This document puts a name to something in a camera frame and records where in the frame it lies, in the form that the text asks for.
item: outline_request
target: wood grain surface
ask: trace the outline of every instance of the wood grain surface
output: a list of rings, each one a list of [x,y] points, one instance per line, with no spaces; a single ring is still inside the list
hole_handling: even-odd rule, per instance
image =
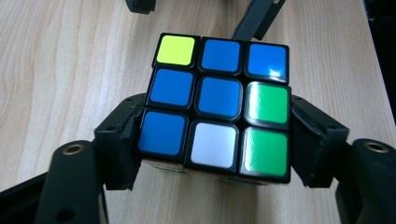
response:
[[[147,90],[160,33],[231,37],[247,0],[0,0],[0,190],[49,168],[52,152]],[[264,42],[290,46],[290,86],[350,129],[396,147],[361,0],[289,0]],[[111,223],[338,223],[330,189],[251,187],[143,165],[134,191],[108,191]]]

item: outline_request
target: rubik's cube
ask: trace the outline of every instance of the rubik's cube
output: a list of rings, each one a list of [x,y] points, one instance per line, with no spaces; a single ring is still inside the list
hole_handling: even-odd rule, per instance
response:
[[[290,182],[289,48],[162,34],[137,150],[155,167]]]

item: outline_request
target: yellow sticker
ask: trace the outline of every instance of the yellow sticker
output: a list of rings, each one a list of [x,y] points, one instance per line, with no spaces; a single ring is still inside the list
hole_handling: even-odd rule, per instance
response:
[[[189,65],[194,42],[192,37],[165,35],[158,51],[157,62]]]

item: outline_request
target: blue sticker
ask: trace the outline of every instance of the blue sticker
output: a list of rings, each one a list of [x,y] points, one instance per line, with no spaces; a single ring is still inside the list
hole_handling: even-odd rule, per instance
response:
[[[237,80],[205,77],[198,109],[201,112],[235,118],[240,113],[242,85]]]
[[[205,42],[202,67],[205,69],[236,72],[240,45],[233,41],[208,39]]]
[[[148,112],[138,143],[141,151],[175,156],[182,148],[186,119],[179,115]]]
[[[287,73],[286,50],[282,47],[252,44],[247,70],[252,75],[284,79]]]
[[[150,100],[169,105],[186,106],[191,100],[192,74],[160,69],[153,81]]]

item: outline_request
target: green sticker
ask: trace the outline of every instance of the green sticker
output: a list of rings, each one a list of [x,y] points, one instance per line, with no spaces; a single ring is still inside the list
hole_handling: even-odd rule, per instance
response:
[[[288,121],[289,93],[283,87],[250,83],[247,102],[247,113],[251,119],[282,124]]]
[[[248,128],[245,131],[245,169],[283,176],[287,171],[288,138],[283,133]]]

